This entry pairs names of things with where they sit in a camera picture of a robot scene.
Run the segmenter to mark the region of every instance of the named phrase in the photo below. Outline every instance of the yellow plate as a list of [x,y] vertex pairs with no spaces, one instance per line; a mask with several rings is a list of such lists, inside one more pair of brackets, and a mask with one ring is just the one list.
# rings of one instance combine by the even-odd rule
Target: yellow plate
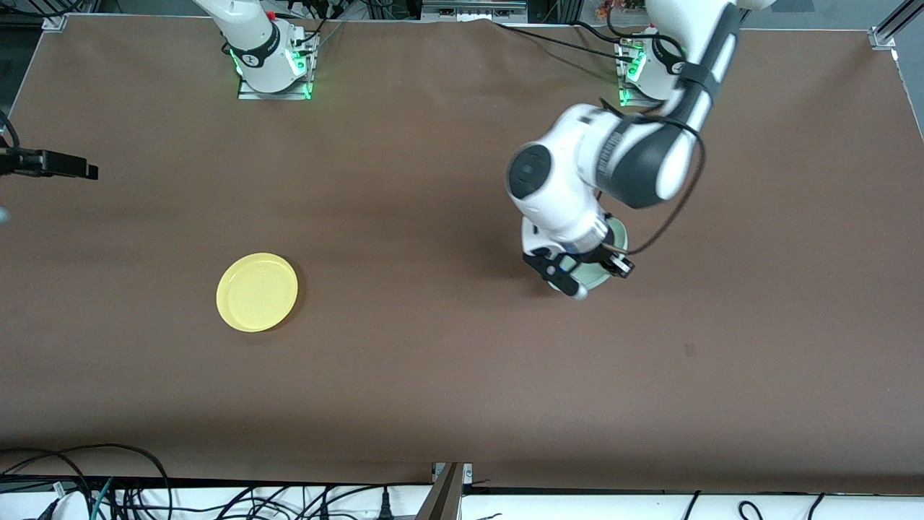
[[254,253],[237,260],[218,282],[218,314],[231,327],[260,332],[279,324],[295,305],[298,277],[283,258]]

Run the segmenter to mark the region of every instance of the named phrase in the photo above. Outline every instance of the metal frame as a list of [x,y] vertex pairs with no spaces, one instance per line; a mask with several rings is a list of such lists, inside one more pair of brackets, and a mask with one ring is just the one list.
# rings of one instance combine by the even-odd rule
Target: metal frame
[[869,31],[869,44],[877,51],[895,47],[895,35],[924,11],[924,0],[905,0],[891,15]]
[[465,466],[463,463],[445,463],[439,471],[434,467],[433,471],[439,477],[414,520],[458,520],[462,486],[466,480]]
[[421,21],[490,19],[498,23],[529,22],[526,0],[423,0]]

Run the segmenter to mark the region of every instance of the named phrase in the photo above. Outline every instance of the brown table surface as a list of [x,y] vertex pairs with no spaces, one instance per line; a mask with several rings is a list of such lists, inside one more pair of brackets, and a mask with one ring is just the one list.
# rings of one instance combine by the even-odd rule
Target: brown table surface
[[[617,98],[609,60],[349,23],[315,99],[239,102],[221,42],[147,17],[43,37],[23,145],[101,179],[0,180],[2,444],[129,442],[177,477],[921,489],[924,145],[864,33],[745,32],[688,209],[583,303],[520,260],[503,178],[565,108]],[[609,207],[636,243],[669,209]],[[306,298],[245,334],[215,286],[258,251]]]

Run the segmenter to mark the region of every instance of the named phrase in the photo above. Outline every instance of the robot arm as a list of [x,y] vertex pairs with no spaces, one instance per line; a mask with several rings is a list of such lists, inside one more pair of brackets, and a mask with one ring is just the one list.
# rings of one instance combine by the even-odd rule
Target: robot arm
[[[735,52],[740,11],[730,0],[650,0],[647,8],[658,30],[687,51],[663,113],[699,131]],[[670,200],[683,186],[695,144],[681,125],[592,105],[569,108],[508,169],[507,190],[524,216],[524,259],[576,299],[587,288],[562,269],[563,256],[627,276],[633,266],[613,253],[614,234],[594,190],[632,208]]]
[[308,72],[305,30],[283,19],[270,19],[259,0],[193,0],[218,25],[237,70],[261,93],[277,93]]

